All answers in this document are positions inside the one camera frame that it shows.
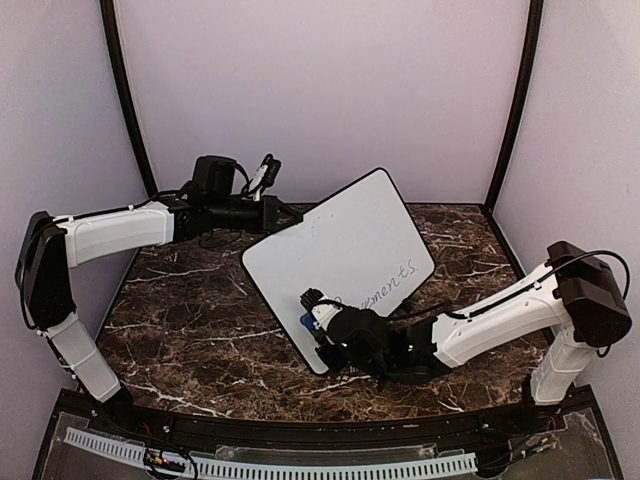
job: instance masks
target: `whiteboard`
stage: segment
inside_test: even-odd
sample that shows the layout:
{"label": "whiteboard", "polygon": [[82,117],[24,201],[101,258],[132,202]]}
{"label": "whiteboard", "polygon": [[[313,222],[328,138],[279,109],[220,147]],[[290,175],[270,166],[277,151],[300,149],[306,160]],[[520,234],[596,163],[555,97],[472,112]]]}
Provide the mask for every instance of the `whiteboard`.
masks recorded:
{"label": "whiteboard", "polygon": [[300,295],[330,298],[389,315],[431,276],[435,264],[393,184],[373,170],[304,214],[302,223],[265,237],[242,264],[311,370],[325,373],[318,346],[300,323]]}

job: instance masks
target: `brown marble surface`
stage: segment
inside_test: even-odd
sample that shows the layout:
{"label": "brown marble surface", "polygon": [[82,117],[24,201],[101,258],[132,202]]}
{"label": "brown marble surface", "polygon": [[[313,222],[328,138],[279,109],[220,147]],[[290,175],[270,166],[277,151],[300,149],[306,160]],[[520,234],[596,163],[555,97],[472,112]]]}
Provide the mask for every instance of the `brown marble surface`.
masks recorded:
{"label": "brown marble surface", "polygon": [[[412,297],[416,309],[455,308],[515,277],[475,206],[409,205],[435,257],[435,274]],[[240,264],[257,236],[217,233],[143,249],[99,339],[136,403],[249,420],[391,420],[517,402],[525,375],[546,351],[535,333],[486,352],[429,385],[378,382],[357,371],[310,372]]]}

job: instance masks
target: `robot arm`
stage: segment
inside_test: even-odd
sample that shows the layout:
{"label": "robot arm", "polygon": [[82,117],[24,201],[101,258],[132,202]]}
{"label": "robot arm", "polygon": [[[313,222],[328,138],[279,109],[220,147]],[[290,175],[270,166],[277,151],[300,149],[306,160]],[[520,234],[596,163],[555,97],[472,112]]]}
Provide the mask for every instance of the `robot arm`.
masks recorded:
{"label": "robot arm", "polygon": [[549,352],[524,389],[535,405],[557,404],[597,349],[626,335],[631,319],[609,265],[566,242],[548,250],[546,263],[510,287],[405,328],[391,328],[388,318],[339,304],[317,290],[302,295],[309,313],[301,321],[330,369],[351,363],[374,377],[414,384],[527,333],[557,326]]}
{"label": "robot arm", "polygon": [[[180,191],[144,204],[76,217],[34,214],[16,268],[27,325],[46,338],[63,367],[92,397],[101,403],[126,397],[79,320],[69,269],[125,250],[190,240],[213,228],[273,233],[299,223],[301,214],[276,197],[262,196],[279,168],[280,162],[268,155],[259,178],[249,182],[235,160],[200,157],[193,179]],[[247,179],[240,195],[231,194],[236,170]]]}

